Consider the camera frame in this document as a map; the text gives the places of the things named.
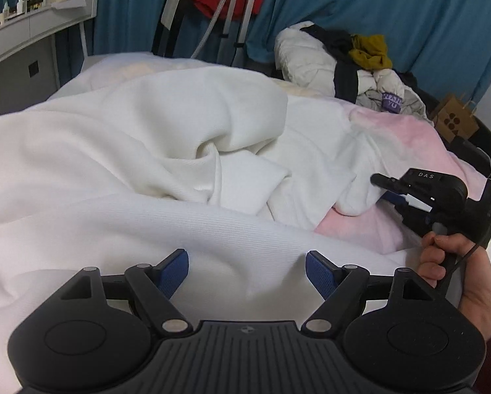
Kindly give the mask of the person's right hand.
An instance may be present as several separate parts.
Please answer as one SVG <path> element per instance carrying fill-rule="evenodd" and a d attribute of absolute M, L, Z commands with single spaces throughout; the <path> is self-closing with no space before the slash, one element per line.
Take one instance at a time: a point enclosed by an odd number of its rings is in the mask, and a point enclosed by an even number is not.
<path fill-rule="evenodd" d="M 491 262 L 486 250 L 461 234 L 430 232 L 423 237 L 423 251 L 417 273 L 429 285 L 437 286 L 446 275 L 442 262 L 449 253 L 466 259 L 459 310 L 475 325 L 485 340 L 491 339 Z"/>

